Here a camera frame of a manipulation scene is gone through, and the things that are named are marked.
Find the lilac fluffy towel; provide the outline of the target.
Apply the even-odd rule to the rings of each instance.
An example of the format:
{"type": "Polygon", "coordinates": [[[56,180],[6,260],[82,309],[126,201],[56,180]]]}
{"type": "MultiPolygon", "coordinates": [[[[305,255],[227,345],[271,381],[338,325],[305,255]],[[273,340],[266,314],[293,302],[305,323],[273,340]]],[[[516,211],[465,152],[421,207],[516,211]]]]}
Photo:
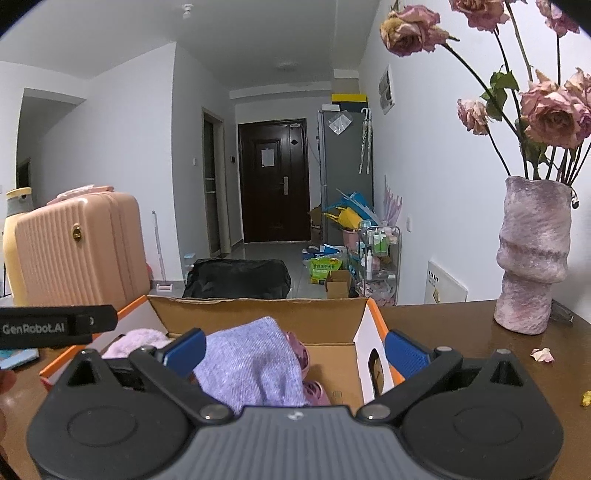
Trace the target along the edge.
{"type": "Polygon", "coordinates": [[[114,341],[102,354],[103,359],[127,358],[130,353],[142,346],[150,346],[156,349],[163,348],[171,342],[164,333],[153,329],[135,329],[127,332],[114,341]]]}

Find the pink textured vase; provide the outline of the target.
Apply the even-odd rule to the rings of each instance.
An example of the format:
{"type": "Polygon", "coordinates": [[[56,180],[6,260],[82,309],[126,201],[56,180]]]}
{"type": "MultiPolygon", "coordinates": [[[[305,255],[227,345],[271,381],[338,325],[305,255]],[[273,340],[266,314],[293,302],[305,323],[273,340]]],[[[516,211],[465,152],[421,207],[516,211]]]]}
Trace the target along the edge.
{"type": "Polygon", "coordinates": [[[503,269],[494,319],[539,335],[548,326],[554,284],[564,281],[571,246],[572,189],[552,180],[506,179],[497,263],[503,269]]]}

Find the cream yellow water bottle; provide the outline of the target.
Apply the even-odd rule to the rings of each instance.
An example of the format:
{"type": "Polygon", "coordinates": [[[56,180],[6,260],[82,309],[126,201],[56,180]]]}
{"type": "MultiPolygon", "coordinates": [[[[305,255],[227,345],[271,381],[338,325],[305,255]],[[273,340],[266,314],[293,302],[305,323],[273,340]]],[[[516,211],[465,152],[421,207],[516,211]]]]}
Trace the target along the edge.
{"type": "Polygon", "coordinates": [[[32,189],[23,187],[6,193],[7,207],[3,230],[3,255],[7,279],[16,307],[27,305],[26,287],[16,241],[16,226],[21,216],[33,210],[32,189]]]}

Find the purple knitted cloth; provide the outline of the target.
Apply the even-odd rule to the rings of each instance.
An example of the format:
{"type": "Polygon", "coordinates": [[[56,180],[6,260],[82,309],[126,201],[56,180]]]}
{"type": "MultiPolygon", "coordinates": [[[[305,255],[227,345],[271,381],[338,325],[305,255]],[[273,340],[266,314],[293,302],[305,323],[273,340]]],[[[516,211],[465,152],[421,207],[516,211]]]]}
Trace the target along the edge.
{"type": "Polygon", "coordinates": [[[208,335],[193,375],[202,390],[233,413],[245,407],[301,407],[308,350],[271,317],[208,335]]]}

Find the blue tissue pack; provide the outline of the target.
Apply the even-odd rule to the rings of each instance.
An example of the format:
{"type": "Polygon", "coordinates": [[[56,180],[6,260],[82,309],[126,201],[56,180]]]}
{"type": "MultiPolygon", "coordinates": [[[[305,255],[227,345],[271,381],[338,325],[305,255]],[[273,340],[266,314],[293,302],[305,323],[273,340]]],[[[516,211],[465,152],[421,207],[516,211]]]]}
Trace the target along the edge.
{"type": "Polygon", "coordinates": [[[1,350],[0,369],[13,370],[40,358],[38,349],[1,350]]]}

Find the pink ribbed suitcase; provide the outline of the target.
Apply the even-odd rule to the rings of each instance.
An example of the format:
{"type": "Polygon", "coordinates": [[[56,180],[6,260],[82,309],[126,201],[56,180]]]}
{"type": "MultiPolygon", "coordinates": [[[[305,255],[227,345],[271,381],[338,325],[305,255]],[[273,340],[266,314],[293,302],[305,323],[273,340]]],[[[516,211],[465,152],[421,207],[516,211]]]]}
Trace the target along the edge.
{"type": "Polygon", "coordinates": [[[150,290],[139,206],[110,186],[71,190],[16,223],[28,306],[111,305],[150,290]]]}

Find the metal trolley with bottles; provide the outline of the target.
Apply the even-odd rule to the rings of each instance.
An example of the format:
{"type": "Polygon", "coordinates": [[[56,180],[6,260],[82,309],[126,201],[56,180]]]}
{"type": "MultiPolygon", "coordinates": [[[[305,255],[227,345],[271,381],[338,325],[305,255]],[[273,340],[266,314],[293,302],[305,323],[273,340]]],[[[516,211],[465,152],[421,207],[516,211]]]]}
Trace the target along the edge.
{"type": "Polygon", "coordinates": [[[349,250],[349,272],[360,297],[372,298],[380,307],[398,304],[401,271],[399,227],[360,223],[358,240],[349,250]]]}

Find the yellow crumbs on table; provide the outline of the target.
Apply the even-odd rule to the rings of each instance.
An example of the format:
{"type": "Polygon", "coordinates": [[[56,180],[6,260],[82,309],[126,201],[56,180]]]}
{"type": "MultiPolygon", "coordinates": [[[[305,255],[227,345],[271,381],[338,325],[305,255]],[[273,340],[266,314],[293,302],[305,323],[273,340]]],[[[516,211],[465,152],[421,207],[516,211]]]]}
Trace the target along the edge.
{"type": "Polygon", "coordinates": [[[582,407],[589,407],[591,405],[591,391],[583,393],[580,405],[582,407]]]}

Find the fallen pink petal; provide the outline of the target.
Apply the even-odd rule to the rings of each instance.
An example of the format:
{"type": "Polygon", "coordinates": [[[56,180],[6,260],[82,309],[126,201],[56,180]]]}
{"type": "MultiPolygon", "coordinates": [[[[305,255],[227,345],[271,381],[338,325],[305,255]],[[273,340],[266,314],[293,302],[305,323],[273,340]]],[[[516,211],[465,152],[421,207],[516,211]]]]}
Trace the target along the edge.
{"type": "Polygon", "coordinates": [[[538,363],[552,363],[555,361],[549,348],[533,349],[530,356],[538,363]]]}

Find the dried pink rose bouquet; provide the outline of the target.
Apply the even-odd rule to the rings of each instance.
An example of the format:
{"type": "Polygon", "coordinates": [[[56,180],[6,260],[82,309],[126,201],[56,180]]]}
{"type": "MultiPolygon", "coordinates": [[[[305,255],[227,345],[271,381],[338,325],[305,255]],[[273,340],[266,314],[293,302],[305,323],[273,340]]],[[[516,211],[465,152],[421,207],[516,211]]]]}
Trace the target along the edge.
{"type": "MultiPolygon", "coordinates": [[[[394,3],[380,26],[384,47],[404,58],[442,47],[457,52],[453,36],[440,25],[439,13],[424,5],[394,3]]],[[[509,60],[484,79],[466,69],[482,87],[479,98],[458,100],[457,114],[465,129],[491,138],[490,124],[505,123],[516,137],[524,174],[572,186],[590,156],[590,75],[577,69],[568,79],[551,79],[527,62],[527,85],[520,87],[509,60]]]]}

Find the dark front door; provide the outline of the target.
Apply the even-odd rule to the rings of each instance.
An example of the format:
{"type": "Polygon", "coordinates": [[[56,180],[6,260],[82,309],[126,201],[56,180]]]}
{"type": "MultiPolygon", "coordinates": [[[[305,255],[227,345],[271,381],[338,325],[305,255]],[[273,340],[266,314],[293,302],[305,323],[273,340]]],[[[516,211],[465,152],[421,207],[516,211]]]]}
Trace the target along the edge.
{"type": "Polygon", "coordinates": [[[240,124],[238,142],[243,240],[308,241],[307,123],[293,119],[240,124]]]}

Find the grey refrigerator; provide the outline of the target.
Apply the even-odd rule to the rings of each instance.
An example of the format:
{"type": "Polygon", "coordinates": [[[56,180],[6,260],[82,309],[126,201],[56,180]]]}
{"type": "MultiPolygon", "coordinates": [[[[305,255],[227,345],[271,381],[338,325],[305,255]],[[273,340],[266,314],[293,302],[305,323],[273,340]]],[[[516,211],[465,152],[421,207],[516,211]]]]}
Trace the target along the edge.
{"type": "Polygon", "coordinates": [[[342,195],[360,193],[374,207],[373,167],[362,161],[365,114],[349,111],[318,113],[322,212],[342,202],[342,195]]]}

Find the black duffel bag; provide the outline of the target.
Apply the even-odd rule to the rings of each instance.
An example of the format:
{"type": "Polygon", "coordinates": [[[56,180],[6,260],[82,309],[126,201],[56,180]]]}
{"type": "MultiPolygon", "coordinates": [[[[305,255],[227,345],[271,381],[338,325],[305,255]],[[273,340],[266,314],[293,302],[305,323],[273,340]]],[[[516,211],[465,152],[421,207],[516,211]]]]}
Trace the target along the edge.
{"type": "Polygon", "coordinates": [[[281,260],[202,259],[190,269],[183,298],[286,299],[291,279],[281,260]]]}

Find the red cardboard fruit box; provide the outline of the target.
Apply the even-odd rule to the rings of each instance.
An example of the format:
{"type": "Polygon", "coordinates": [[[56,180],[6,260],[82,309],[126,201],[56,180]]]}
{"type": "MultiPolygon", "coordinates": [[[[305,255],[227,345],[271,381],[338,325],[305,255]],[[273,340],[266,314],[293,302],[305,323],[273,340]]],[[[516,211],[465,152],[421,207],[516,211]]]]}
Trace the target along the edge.
{"type": "Polygon", "coordinates": [[[174,355],[172,367],[233,409],[329,404],[356,411],[404,380],[387,359],[388,328],[371,299],[142,297],[120,311],[114,331],[88,346],[121,358],[141,343],[160,348],[193,329],[204,339],[174,355]]]}

